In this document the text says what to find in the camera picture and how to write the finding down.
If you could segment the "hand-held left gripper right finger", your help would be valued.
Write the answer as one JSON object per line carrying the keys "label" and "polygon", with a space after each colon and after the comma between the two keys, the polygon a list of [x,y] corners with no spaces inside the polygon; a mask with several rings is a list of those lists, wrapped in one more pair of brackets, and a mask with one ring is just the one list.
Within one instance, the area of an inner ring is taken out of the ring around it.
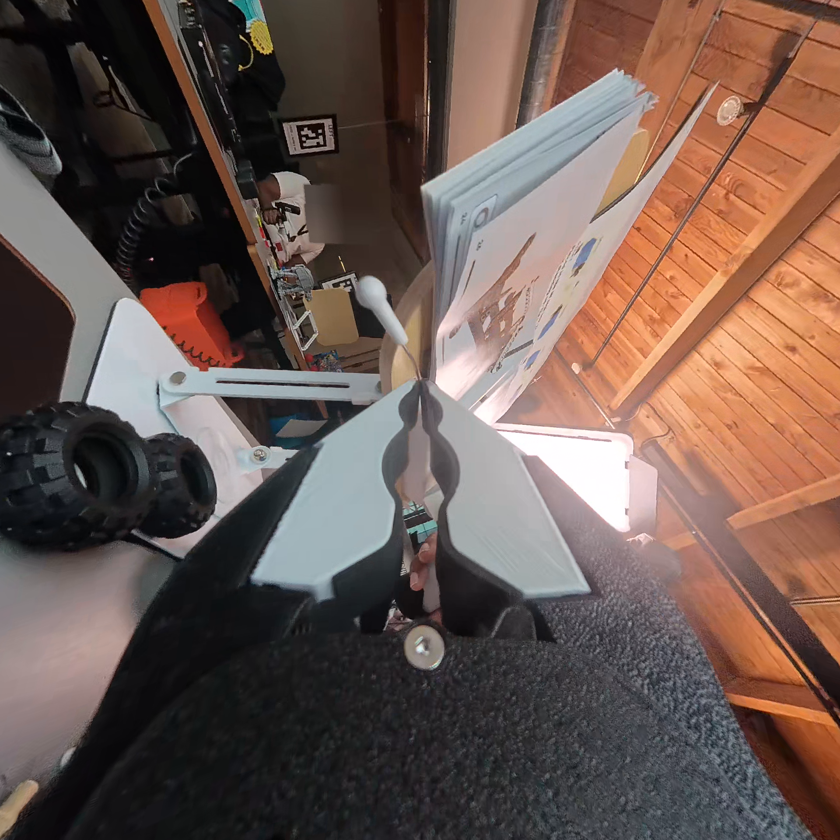
{"label": "hand-held left gripper right finger", "polygon": [[429,481],[440,495],[440,599],[477,595],[479,584],[518,601],[590,594],[526,456],[428,381],[422,381],[422,426]]}

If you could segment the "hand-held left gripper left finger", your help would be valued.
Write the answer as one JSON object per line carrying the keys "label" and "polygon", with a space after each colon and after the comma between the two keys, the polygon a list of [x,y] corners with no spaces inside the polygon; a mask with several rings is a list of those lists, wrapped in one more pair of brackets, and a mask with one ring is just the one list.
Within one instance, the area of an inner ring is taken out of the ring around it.
{"label": "hand-held left gripper left finger", "polygon": [[403,504],[422,387],[407,383],[313,449],[251,580],[309,593],[317,602],[383,602],[400,576]]}

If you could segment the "toy building instruction booklet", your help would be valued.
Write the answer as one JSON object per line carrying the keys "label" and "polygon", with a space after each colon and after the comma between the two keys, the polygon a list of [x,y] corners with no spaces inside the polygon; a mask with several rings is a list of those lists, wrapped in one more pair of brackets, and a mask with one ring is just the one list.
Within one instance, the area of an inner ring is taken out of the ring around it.
{"label": "toy building instruction booklet", "polygon": [[716,90],[646,174],[604,196],[656,96],[613,70],[423,184],[434,267],[430,379],[487,424],[511,409],[582,310]]}

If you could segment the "grey desk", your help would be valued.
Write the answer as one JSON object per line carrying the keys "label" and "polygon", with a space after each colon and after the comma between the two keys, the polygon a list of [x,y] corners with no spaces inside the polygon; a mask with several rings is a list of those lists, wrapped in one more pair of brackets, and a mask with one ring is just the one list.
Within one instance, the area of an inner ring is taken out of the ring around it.
{"label": "grey desk", "polygon": [[[2,146],[2,422],[49,403],[85,403],[115,303],[134,299],[106,261]],[[170,570],[267,477],[220,479],[197,534],[128,537],[79,551],[2,536],[2,794],[41,780],[105,695],[142,614],[144,585]]]}

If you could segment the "white panel lamp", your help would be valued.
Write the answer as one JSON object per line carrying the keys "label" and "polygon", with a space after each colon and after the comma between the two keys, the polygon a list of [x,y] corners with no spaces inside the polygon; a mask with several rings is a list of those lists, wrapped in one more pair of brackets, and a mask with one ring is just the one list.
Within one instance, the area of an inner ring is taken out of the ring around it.
{"label": "white panel lamp", "polygon": [[635,455],[628,434],[520,423],[494,428],[523,454],[540,458],[615,530],[629,539],[654,535],[658,472]]}

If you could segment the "white booklet stand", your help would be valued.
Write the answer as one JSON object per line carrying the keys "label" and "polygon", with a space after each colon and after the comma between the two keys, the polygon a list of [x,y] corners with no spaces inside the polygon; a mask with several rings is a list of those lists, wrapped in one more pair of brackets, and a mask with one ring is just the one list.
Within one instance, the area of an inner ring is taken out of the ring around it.
{"label": "white booklet stand", "polygon": [[375,374],[212,369],[191,365],[136,300],[112,308],[86,391],[87,403],[132,424],[142,437],[175,432],[198,444],[220,479],[278,468],[291,452],[251,444],[235,431],[225,398],[368,406],[382,399]]}

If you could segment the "tan cardboard sheet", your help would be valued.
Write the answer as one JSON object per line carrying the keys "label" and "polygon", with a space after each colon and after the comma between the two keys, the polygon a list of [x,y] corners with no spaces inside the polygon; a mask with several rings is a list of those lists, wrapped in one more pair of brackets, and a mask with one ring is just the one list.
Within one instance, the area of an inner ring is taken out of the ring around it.
{"label": "tan cardboard sheet", "polygon": [[304,303],[321,347],[332,349],[356,343],[360,338],[351,296],[345,288],[315,289]]}

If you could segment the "white page holder clip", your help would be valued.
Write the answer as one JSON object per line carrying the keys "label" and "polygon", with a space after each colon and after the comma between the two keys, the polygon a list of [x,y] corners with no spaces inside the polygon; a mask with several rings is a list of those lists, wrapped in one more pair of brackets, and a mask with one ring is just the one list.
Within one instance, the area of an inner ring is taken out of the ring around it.
{"label": "white page holder clip", "polygon": [[421,380],[422,375],[419,366],[408,348],[407,332],[387,299],[387,292],[383,283],[374,276],[363,276],[358,281],[355,294],[359,304],[373,312],[386,335],[398,347],[402,347],[412,364],[415,377]]}

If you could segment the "orange plastic container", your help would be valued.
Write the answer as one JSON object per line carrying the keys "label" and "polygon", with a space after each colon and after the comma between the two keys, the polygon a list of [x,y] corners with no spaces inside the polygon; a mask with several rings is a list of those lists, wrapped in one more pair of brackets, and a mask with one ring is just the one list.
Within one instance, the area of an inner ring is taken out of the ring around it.
{"label": "orange plastic container", "polygon": [[232,368],[244,359],[245,353],[231,340],[201,281],[142,289],[140,302],[199,370]]}

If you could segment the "grey toy model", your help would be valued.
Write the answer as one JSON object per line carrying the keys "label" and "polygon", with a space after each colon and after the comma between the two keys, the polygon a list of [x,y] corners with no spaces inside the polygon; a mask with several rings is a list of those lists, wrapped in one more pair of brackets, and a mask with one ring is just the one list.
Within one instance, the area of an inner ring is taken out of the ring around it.
{"label": "grey toy model", "polygon": [[312,299],[315,280],[305,264],[282,266],[270,269],[269,273],[272,286],[279,297],[303,296],[306,300]]}

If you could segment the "grey ventilation duct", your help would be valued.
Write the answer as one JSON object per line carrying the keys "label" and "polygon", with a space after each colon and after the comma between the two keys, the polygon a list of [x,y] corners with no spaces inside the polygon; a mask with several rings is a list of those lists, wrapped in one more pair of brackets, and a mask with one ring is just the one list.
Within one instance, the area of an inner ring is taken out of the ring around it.
{"label": "grey ventilation duct", "polygon": [[521,86],[517,129],[552,108],[575,6],[575,1],[537,3]]}

